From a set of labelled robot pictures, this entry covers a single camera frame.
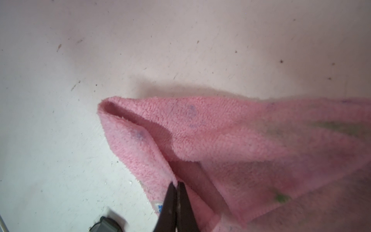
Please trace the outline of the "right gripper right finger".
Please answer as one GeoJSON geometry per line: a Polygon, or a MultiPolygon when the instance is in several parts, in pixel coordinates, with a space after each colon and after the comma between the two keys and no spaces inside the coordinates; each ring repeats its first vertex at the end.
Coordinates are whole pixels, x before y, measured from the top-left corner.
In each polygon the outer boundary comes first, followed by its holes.
{"type": "Polygon", "coordinates": [[[183,182],[177,186],[176,228],[178,232],[200,232],[183,182]]]}

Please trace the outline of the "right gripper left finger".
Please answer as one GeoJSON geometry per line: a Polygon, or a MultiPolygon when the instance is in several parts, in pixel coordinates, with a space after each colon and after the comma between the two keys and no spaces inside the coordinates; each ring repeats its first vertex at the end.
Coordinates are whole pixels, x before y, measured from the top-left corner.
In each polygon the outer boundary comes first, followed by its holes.
{"type": "Polygon", "coordinates": [[[177,189],[170,183],[158,221],[153,232],[175,232],[177,212],[177,189]]]}

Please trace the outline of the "pink microfibre cloth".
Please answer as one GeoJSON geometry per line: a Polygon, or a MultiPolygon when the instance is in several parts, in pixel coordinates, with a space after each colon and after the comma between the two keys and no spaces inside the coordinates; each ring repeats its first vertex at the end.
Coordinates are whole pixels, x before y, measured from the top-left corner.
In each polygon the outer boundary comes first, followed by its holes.
{"type": "Polygon", "coordinates": [[[112,97],[98,115],[151,202],[185,183],[203,232],[368,232],[371,101],[112,97]]]}

